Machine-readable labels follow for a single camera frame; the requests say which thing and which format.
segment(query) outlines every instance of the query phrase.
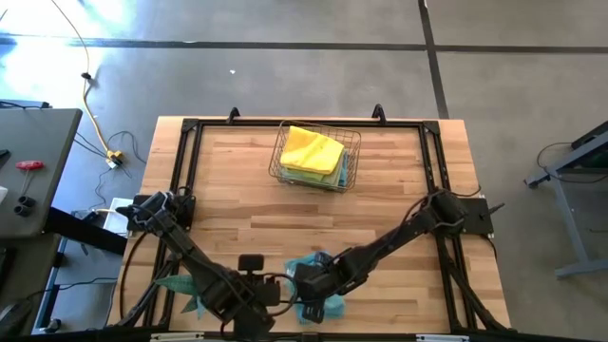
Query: yellow towel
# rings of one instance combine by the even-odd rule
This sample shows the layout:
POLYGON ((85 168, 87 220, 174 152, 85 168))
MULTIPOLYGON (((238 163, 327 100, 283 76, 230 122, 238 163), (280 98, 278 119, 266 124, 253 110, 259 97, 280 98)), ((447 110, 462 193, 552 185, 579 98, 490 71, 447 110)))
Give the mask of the yellow towel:
POLYGON ((334 170, 344 145, 332 138, 296 126, 289 127, 281 165, 296 170, 329 175, 334 170))

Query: wire basket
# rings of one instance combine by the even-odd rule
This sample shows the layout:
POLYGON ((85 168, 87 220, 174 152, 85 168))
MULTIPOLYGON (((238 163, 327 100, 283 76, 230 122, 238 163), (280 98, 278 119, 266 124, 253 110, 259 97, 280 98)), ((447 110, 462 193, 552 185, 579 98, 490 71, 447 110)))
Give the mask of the wire basket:
POLYGON ((332 190, 337 192, 345 192, 354 187, 354 182, 357 178, 357 164, 359 163, 359 149, 361 147, 361 134, 356 131, 330 127, 322 124, 315 123, 303 123, 297 121, 283 121, 278 127, 278 133, 276 134, 276 142, 275 149, 273 150, 273 156, 270 159, 270 165, 268 166, 268 173, 278 179, 280 182, 285 182, 289 184, 298 184, 298 185, 306 185, 312 186, 325 190, 332 190), (289 136, 289 127, 297 126, 300 128, 304 128, 306 130, 319 133, 326 137, 330 137, 335 141, 342 143, 344 145, 344 151, 346 155, 348 155, 347 161, 347 180, 346 184, 343 186, 340 185, 330 185, 321 181, 315 180, 301 180, 296 178, 291 178, 289 176, 284 175, 281 170, 285 167, 281 165, 280 159, 283 154, 283 149, 285 148, 285 143, 287 142, 287 137, 289 136))

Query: concrete floor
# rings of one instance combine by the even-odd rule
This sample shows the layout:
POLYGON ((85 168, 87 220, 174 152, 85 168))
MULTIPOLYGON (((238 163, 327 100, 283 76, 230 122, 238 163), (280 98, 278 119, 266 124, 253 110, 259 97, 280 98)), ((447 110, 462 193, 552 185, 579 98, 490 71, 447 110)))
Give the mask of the concrete floor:
MULTIPOLYGON (((84 37, 91 38, 425 42, 416 0, 80 3, 84 5, 59 1, 84 37)), ((604 34, 608 3, 603 1, 427 3, 437 44, 608 45, 604 34)), ((73 36, 50 3, 11 4, 0 30, 73 36)), ((132 131, 143 156, 160 115, 227 115, 232 106, 238 106, 243 115, 369 116, 373 106, 381 103, 392 118, 438 118, 423 51, 113 47, 89 51, 91 73, 98 83, 88 97, 91 110, 106 136, 132 131)), ((608 339, 608 272, 555 279, 556 268, 575 261, 574 251, 552 190, 546 186, 528 190, 522 183, 535 171, 536 154, 543 146, 572 141, 608 118, 604 109, 608 106, 608 55, 442 52, 438 60, 450 118, 466 122, 484 193, 490 202, 506 202, 493 221, 513 327, 526 333, 608 339)), ((85 55, 79 47, 45 39, 0 46, 0 98, 81 107, 79 75, 84 67, 85 55)), ((86 118, 79 131, 95 140, 86 118)), ((127 157, 132 153, 127 137, 112 142, 127 157)), ((102 194, 108 200, 137 193, 143 165, 133 161, 128 168, 132 179, 122 173, 104 177, 102 194)), ((70 211, 98 202, 93 189, 104 170, 100 159, 74 146, 54 205, 70 211), (73 191, 81 196, 69 196, 73 191)), ((592 247, 598 253, 605 251, 601 247, 608 244, 607 239, 608 235, 594 235, 592 247)), ((73 255, 83 257, 77 252, 73 255)), ((60 279, 68 283, 108 276, 116 272, 116 262, 101 263, 105 266, 96 271, 75 262, 72 266, 81 265, 82 271, 60 271, 66 273, 60 279)), ((80 289, 60 300, 109 293, 80 289)), ((99 307, 97 316, 104 316, 107 307, 98 304, 89 303, 91 310, 99 307)), ((103 324, 100 319, 71 321, 70 328, 103 324)))

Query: wooden table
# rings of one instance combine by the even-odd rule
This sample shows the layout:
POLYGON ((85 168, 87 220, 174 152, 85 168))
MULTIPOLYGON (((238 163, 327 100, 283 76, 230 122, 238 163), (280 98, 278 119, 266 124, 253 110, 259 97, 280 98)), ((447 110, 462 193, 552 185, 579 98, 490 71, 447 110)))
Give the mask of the wooden table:
MULTIPOLYGON (((143 178, 143 194, 169 189, 182 119, 159 118, 143 178)), ((452 190, 475 191, 478 183, 465 123, 443 120, 440 127, 452 190)), ((190 236, 205 254, 222 265, 236 269, 239 255, 261 253, 266 257, 264 271, 284 272, 287 259, 314 251, 336 254, 386 233, 401 221, 412 203, 427 193, 418 134, 406 128, 357 130, 362 145, 356 185, 345 194, 337 194, 282 184, 268 175, 275 127, 205 127, 194 185, 197 208, 190 236)), ((186 167, 187 158, 181 172, 183 179, 186 167)), ((462 240, 472 288, 498 321, 508 326, 491 246, 481 237, 463 236, 462 240)), ((129 240, 125 258, 134 241, 129 240)), ((156 237, 148 236, 133 256, 124 284, 127 311, 150 281, 157 244, 156 237)), ((116 291, 108 324, 119 320, 118 296, 116 291)), ((456 288, 455 297, 459 317, 465 324, 462 296, 456 288)), ((159 299, 155 319, 161 315, 163 293, 159 299)), ((368 282, 345 299, 346 315, 342 319, 302 327, 291 310, 277 318, 273 332, 449 331, 432 236, 418 237, 382 260, 368 282)), ((180 313, 187 300, 185 295, 176 295, 172 331, 219 329, 219 321, 210 313, 200 321, 195 313, 180 313)))

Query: yellow cable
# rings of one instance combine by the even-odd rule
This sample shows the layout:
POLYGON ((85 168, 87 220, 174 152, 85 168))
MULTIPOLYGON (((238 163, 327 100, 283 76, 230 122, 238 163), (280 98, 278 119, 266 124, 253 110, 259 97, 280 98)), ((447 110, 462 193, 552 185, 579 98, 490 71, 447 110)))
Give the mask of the yellow cable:
MULTIPOLYGON (((72 22, 69 20, 69 18, 67 18, 67 15, 61 10, 61 8, 59 7, 59 5, 57 5, 55 0, 50 0, 50 1, 53 3, 53 5, 55 5, 57 10, 59 10, 61 12, 61 14, 64 16, 64 18, 66 18, 69 25, 72 26, 72 28, 74 29, 74 32, 76 32, 76 35, 78 35, 78 39, 80 39, 80 42, 83 44, 83 48, 85 48, 85 53, 86 53, 86 73, 88 74, 89 73, 88 71, 90 68, 90 60, 88 57, 88 48, 86 48, 86 44, 85 44, 85 41, 83 40, 83 37, 81 37, 80 33, 78 32, 78 30, 76 29, 74 24, 72 24, 72 22)), ((110 157, 111 155, 114 154, 114 152, 111 151, 107 147, 107 143, 105 143, 104 136, 102 135, 102 131, 101 131, 101 129, 99 129, 99 126, 97 125, 97 121, 93 117, 93 114, 91 114, 91 110, 88 107, 88 104, 86 103, 86 83, 87 83, 87 80, 85 79, 85 83, 83 84, 83 104, 85 105, 85 112, 86 112, 86 114, 88 114, 88 118, 91 120, 91 122, 93 123, 93 126, 95 127, 95 133, 97 133, 97 137, 99 138, 99 141, 102 143, 102 146, 104 147, 106 155, 108 157, 110 157)))

